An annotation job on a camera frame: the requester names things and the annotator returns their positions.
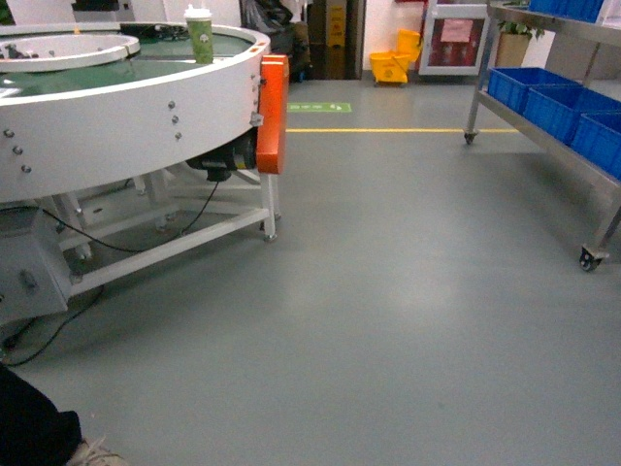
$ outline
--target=green conveyor belt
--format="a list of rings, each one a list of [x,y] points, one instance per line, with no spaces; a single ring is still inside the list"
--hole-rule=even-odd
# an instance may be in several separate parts
[[[213,36],[215,58],[237,55],[251,45],[252,43],[237,37],[222,34]],[[25,97],[134,83],[210,66],[185,61],[190,59],[192,46],[189,40],[141,39],[140,53],[129,60],[49,73],[1,74],[0,87],[19,88],[20,93],[13,97]]]

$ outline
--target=yellow floor line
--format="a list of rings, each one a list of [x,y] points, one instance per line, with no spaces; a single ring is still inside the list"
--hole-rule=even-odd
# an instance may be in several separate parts
[[[509,134],[517,129],[479,129],[480,133]],[[460,128],[288,128],[287,133],[463,133]]]

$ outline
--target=yellow mop bucket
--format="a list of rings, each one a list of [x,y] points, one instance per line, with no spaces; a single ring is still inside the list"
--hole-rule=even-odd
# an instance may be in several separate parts
[[[376,83],[407,83],[409,55],[395,51],[379,51],[369,55]]]
[[[409,61],[416,61],[423,50],[423,41],[420,33],[399,29],[397,33],[397,53],[408,55]]]

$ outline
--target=doorway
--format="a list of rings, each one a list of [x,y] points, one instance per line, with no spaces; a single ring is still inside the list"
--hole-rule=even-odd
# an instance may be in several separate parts
[[[307,8],[312,80],[362,78],[366,0],[314,0]]]

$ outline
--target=green floor sign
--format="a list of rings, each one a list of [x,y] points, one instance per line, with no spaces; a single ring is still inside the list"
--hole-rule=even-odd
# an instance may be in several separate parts
[[[287,112],[349,114],[351,113],[351,104],[345,102],[289,102]]]

